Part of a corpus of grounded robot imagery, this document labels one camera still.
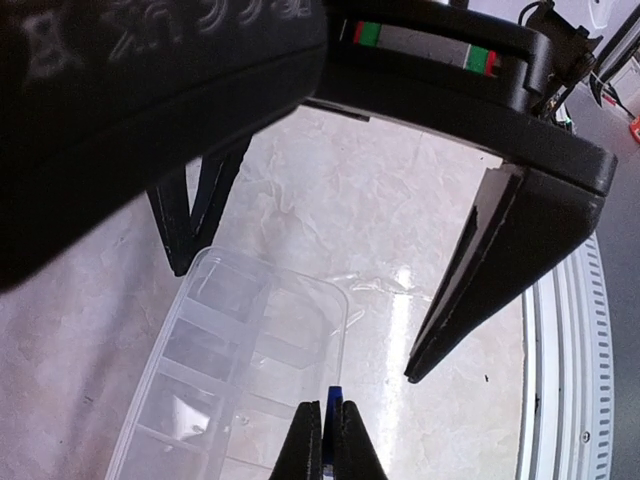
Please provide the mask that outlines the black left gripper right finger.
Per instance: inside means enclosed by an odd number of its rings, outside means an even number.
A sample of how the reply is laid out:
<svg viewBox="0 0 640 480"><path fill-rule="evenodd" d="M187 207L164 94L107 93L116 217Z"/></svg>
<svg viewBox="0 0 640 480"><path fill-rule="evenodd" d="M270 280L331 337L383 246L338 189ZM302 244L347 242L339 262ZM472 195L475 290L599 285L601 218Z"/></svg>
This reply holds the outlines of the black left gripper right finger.
<svg viewBox="0 0 640 480"><path fill-rule="evenodd" d="M335 479L387 480L355 402L339 400L333 420Z"/></svg>

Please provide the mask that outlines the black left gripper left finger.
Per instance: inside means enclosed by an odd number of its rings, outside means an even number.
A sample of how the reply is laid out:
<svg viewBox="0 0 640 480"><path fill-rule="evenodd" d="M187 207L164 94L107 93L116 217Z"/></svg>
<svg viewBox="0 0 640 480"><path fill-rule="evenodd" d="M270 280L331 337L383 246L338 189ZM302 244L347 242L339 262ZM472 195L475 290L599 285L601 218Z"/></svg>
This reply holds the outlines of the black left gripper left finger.
<svg viewBox="0 0 640 480"><path fill-rule="evenodd" d="M298 405L270 480L319 480L321 478L320 402Z"/></svg>

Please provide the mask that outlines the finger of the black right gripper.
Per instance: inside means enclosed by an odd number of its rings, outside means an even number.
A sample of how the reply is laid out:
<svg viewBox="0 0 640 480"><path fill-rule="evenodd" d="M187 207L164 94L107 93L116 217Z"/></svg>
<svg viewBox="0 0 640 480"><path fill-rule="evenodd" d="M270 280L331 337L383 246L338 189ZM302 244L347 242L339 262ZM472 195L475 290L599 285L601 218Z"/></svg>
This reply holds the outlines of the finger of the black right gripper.
<svg viewBox="0 0 640 480"><path fill-rule="evenodd" d="M604 196L526 167L489 169L409 355L416 384L595 230Z"/></svg>

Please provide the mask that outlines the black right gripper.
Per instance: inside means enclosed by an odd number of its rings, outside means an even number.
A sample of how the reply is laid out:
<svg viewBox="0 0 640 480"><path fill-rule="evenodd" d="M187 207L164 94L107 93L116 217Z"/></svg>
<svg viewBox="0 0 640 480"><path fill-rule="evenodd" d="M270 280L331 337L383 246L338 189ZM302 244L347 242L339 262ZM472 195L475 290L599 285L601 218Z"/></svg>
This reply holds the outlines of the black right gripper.
<svg viewBox="0 0 640 480"><path fill-rule="evenodd" d="M423 127L605 197L616 158L528 111L553 50L430 1L5 1L1 287L166 176L147 198L185 275L248 138L301 105ZM190 202L182 166L203 154Z"/></svg>

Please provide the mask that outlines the clear plastic pill organizer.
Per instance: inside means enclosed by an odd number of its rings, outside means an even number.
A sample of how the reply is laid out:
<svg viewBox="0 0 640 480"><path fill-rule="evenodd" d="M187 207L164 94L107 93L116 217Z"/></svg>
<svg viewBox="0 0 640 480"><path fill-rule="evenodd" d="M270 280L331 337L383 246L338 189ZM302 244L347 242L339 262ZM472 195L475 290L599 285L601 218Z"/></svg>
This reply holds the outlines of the clear plastic pill organizer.
<svg viewBox="0 0 640 480"><path fill-rule="evenodd" d="M141 375L110 479L266 479L297 406L340 380L347 299L331 283L209 247Z"/></svg>

